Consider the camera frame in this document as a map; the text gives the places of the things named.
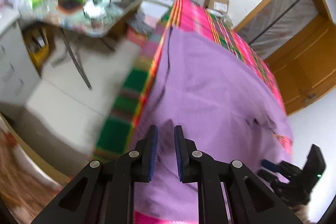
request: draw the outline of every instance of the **door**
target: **door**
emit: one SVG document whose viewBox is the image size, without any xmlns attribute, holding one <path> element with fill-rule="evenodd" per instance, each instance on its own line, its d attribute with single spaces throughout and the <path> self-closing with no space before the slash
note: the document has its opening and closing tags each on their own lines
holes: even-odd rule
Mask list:
<svg viewBox="0 0 336 224">
<path fill-rule="evenodd" d="M 336 85 L 336 26 L 317 16 L 265 60 L 287 114 L 316 101 Z"/>
</svg>

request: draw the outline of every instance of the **cardboard box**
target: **cardboard box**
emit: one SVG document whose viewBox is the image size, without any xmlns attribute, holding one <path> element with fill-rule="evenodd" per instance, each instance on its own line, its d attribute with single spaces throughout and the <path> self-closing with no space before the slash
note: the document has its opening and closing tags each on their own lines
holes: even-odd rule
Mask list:
<svg viewBox="0 0 336 224">
<path fill-rule="evenodd" d="M 204 8 L 209 8 L 227 14 L 229 8 L 229 0 L 205 0 Z"/>
</svg>

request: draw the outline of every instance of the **purple cloth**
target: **purple cloth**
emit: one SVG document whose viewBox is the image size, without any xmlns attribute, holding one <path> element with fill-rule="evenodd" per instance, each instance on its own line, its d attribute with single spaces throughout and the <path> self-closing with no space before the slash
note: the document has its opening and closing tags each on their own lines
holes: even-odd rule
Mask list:
<svg viewBox="0 0 336 224">
<path fill-rule="evenodd" d="M 130 143 L 159 130 L 152 182 L 135 186 L 135 210 L 161 220 L 197 221 L 197 185 L 177 174 L 174 127 L 215 160 L 241 160 L 253 172 L 260 161 L 291 156 L 274 133 L 292 139 L 287 117 L 268 87 L 225 48 L 196 34 L 170 30 L 155 83 Z"/>
</svg>

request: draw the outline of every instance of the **glass tabletop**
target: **glass tabletop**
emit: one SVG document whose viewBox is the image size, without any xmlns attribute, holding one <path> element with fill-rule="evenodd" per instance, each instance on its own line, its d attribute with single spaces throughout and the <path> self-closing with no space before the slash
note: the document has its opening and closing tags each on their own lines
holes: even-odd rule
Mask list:
<svg viewBox="0 0 336 224">
<path fill-rule="evenodd" d="M 34 10 L 21 10 L 24 19 L 35 19 L 51 25 L 83 33 L 90 37 L 103 37 L 127 12 L 137 6 L 142 0 L 121 0 L 111 3 L 105 8 L 106 16 L 100 20 L 92 20 L 84 15 L 83 9 L 72 13 L 64 12 L 58 7 L 58 0 L 44 0 L 43 4 Z"/>
</svg>

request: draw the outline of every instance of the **tile floor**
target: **tile floor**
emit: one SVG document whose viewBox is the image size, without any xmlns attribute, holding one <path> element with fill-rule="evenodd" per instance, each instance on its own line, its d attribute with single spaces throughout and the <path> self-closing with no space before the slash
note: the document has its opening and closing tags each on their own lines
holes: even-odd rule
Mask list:
<svg viewBox="0 0 336 224">
<path fill-rule="evenodd" d="M 91 82 L 89 90 L 70 57 L 56 67 L 51 65 L 65 51 L 62 39 L 56 37 L 56 50 L 44 65 L 41 82 L 16 126 L 38 154 L 69 175 L 86 164 L 105 117 L 140 53 L 140 47 L 127 39 L 106 41 L 115 44 L 115 52 L 89 37 L 72 44 Z"/>
</svg>

